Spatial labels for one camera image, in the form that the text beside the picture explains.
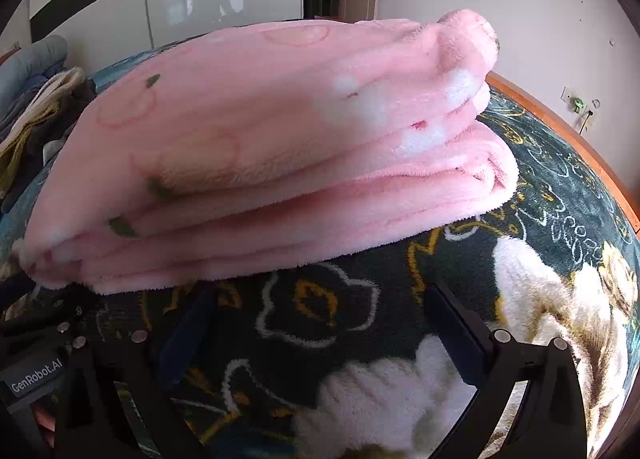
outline bolt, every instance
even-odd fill
[[[82,347],[84,347],[85,343],[86,338],[84,336],[78,336],[74,338],[74,349],[81,349]]]
[[[145,330],[133,331],[131,335],[131,341],[135,344],[141,344],[146,340],[147,333]]]
[[[562,340],[562,338],[554,338],[554,345],[561,351],[564,351],[567,347],[566,342]]]
[[[505,344],[509,340],[511,340],[511,335],[504,329],[498,329],[494,333],[494,338],[498,340],[501,344]]]

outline wooden bed frame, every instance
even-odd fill
[[[499,74],[490,72],[486,77],[486,82],[500,90],[500,92],[506,94],[512,100],[519,105],[522,105],[534,116],[539,118],[545,123],[551,130],[556,132],[562,139],[574,147],[575,151],[587,162],[587,164],[596,172],[597,176],[602,179],[602,182],[607,185],[607,188],[611,191],[614,199],[620,205],[620,209],[625,213],[629,219],[631,226],[636,233],[636,237],[640,239],[640,208],[638,204],[622,184],[618,176],[611,169],[611,167],[604,162],[604,160],[593,150],[593,147],[586,142],[586,140],[578,135],[578,133],[554,113],[547,106],[540,103],[530,94],[527,94],[520,87],[515,86],[507,79],[503,78]]]

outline folded blanket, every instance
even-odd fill
[[[84,81],[84,72],[76,67],[57,74],[50,79],[20,115],[11,127],[8,135],[0,142],[0,198],[3,198],[11,185],[24,147],[31,132],[60,111],[60,100]]]
[[[496,57],[471,11],[177,46],[86,108],[20,261],[49,287],[115,293],[320,261],[484,213],[517,179],[473,121]]]
[[[45,74],[52,65],[64,61],[67,51],[66,40],[62,36],[51,35],[23,47],[0,65],[0,118],[27,80]]]

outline bed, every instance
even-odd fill
[[[98,93],[171,47],[95,73]],[[387,439],[353,411],[332,408],[332,396],[343,407],[369,407],[384,422],[389,443],[418,446],[412,435],[420,430],[423,441],[436,445],[447,423],[430,425],[420,415],[431,410],[451,424],[472,392],[447,379],[454,376],[451,365],[430,335],[422,293],[434,280],[447,283],[490,327],[536,343],[546,344],[551,334],[570,341],[589,392],[590,451],[602,446],[640,363],[640,224],[593,156],[529,112],[527,99],[510,98],[504,80],[488,81],[491,102],[479,120],[507,142],[520,170],[508,203],[392,245],[211,284],[219,291],[216,315],[170,395],[213,457],[329,459],[331,447],[323,444],[329,436],[345,448],[358,439]],[[0,263],[24,233],[50,166],[0,221]],[[153,330],[190,288],[105,297],[87,317],[85,334],[91,341]],[[30,309],[49,298],[43,291]],[[374,381],[378,376],[383,379]],[[398,423],[394,407],[406,407],[406,390],[416,388],[428,401],[411,401],[415,415]],[[499,447],[508,423],[501,421],[489,449]],[[143,429],[138,440],[153,457]]]

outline folded pink fleece blanket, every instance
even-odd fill
[[[176,46],[82,113],[20,262],[45,286],[109,294],[322,261],[485,213],[518,175],[474,121],[497,51],[469,10]]]

